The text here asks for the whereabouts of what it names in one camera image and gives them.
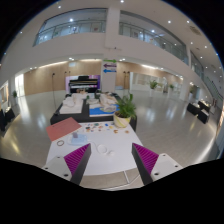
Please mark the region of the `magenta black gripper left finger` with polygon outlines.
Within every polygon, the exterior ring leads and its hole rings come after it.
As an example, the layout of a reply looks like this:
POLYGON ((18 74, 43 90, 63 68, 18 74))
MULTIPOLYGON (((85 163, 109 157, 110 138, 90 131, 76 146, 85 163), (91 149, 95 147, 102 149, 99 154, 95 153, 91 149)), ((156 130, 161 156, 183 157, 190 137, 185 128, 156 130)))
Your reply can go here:
POLYGON ((90 155, 91 144, 86 144, 65 156, 54 157, 42 169, 79 185, 90 155))

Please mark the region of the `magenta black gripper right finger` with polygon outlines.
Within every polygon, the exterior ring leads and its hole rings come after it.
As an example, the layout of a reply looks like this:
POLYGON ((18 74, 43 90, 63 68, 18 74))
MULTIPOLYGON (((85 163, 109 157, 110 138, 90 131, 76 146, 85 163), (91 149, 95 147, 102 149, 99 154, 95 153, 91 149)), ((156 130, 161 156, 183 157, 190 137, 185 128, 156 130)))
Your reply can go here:
POLYGON ((168 154, 157 154, 136 143, 132 144, 132 155, 144 185, 182 169, 168 154))

